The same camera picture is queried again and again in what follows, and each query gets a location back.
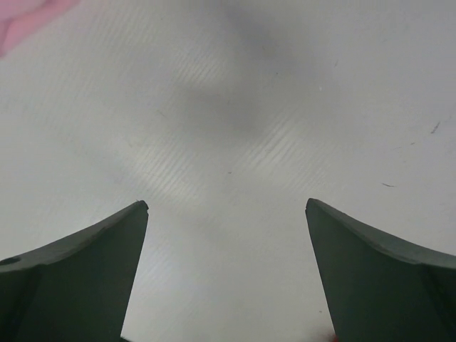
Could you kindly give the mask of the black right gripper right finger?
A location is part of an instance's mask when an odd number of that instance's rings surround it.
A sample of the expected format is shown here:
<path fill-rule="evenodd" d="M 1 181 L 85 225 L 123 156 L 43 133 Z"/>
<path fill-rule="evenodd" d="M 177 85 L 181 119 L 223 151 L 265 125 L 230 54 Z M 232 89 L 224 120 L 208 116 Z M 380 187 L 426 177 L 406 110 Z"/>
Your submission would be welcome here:
<path fill-rule="evenodd" d="M 454 341 L 455 257 L 309 199 L 306 219 L 338 341 Z"/>

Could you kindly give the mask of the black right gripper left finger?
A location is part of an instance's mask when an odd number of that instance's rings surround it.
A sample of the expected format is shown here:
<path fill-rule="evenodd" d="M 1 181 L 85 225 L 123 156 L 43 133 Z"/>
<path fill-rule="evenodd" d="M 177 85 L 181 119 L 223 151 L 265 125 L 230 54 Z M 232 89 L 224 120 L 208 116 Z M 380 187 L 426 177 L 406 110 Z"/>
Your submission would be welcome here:
<path fill-rule="evenodd" d="M 1 260 L 1 340 L 121 341 L 147 221 L 137 201 Z"/>

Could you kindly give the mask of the pink t shirt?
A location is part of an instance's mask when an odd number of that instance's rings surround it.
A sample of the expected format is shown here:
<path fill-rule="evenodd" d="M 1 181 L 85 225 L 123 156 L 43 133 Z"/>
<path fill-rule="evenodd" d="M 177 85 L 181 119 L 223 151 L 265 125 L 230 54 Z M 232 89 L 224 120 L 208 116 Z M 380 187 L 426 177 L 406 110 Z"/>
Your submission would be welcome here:
<path fill-rule="evenodd" d="M 78 3 L 74 0 L 1 0 L 1 57 Z"/>

